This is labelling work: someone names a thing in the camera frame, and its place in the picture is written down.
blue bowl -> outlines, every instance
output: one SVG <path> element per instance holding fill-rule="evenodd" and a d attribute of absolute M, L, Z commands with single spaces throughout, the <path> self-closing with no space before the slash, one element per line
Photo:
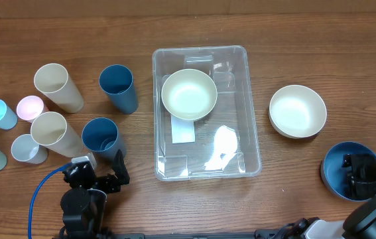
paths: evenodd
<path fill-rule="evenodd" d="M 356 200 L 348 198 L 344 191 L 348 188 L 347 174 L 349 169 L 343 168 L 345 154 L 362 154 L 368 153 L 374 155 L 366 146 L 356 142 L 342 142 L 333 146 L 325 156 L 320 166 L 320 176 L 329 191 L 342 199 L 352 202 L 364 202 L 369 199 Z"/>

dark blue cup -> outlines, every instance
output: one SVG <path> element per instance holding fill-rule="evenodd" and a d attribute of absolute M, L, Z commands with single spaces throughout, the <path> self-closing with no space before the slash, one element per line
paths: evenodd
<path fill-rule="evenodd" d="M 376 154 L 366 146 L 356 142 L 342 142 L 333 146 L 325 156 L 320 166 L 320 176 L 328 188 L 336 196 L 353 202 L 362 202 L 369 199 L 355 200 L 345 195 L 345 189 L 348 188 L 348 168 L 343 168 L 344 155 L 346 154 Z"/>
<path fill-rule="evenodd" d="M 99 76 L 99 85 L 114 106 L 124 114 L 132 114 L 137 110 L 139 103 L 133 75 L 126 66 L 116 64 L 105 68 Z"/>
<path fill-rule="evenodd" d="M 96 118 L 89 121 L 83 128 L 82 140 L 90 151 L 110 161 L 114 160 L 119 149 L 126 156 L 123 138 L 119 135 L 117 125 L 110 119 Z"/>

bowl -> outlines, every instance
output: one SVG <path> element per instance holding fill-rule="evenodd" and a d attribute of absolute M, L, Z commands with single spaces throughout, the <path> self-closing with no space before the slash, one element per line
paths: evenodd
<path fill-rule="evenodd" d="M 350 141 L 339 143 L 328 151 L 320 166 L 320 176 L 330 192 L 342 199 L 352 202 L 363 202 L 369 200 L 350 199 L 344 193 L 345 188 L 348 187 L 347 174 L 349 171 L 349 169 L 342 167 L 344 155 L 362 153 L 368 153 L 376 157 L 376 154 L 366 146 Z"/>
<path fill-rule="evenodd" d="M 278 90 L 269 106 L 272 126 L 293 139 L 316 135 L 325 125 L 326 114 L 323 99 L 312 89 L 299 85 Z"/>
<path fill-rule="evenodd" d="M 206 73 L 184 69 L 169 76 L 162 85 L 161 100 L 170 114 L 182 120 L 199 120 L 217 102 L 217 87 Z"/>

pink cup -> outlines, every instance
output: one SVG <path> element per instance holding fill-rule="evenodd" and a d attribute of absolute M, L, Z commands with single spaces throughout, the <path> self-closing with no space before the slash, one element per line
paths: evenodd
<path fill-rule="evenodd" d="M 42 99 L 37 96 L 24 97 L 17 105 L 17 115 L 22 120 L 32 123 L 40 114 L 48 112 Z"/>

white bowl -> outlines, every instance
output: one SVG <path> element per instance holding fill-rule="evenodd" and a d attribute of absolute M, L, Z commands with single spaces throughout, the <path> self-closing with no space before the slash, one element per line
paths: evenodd
<path fill-rule="evenodd" d="M 170 114 L 182 120 L 199 120 L 214 108 L 217 87 L 200 70 L 179 70 L 162 85 L 161 100 Z"/>
<path fill-rule="evenodd" d="M 278 90 L 269 106 L 273 127 L 293 139 L 317 134 L 326 122 L 323 99 L 306 86 L 291 85 Z"/>

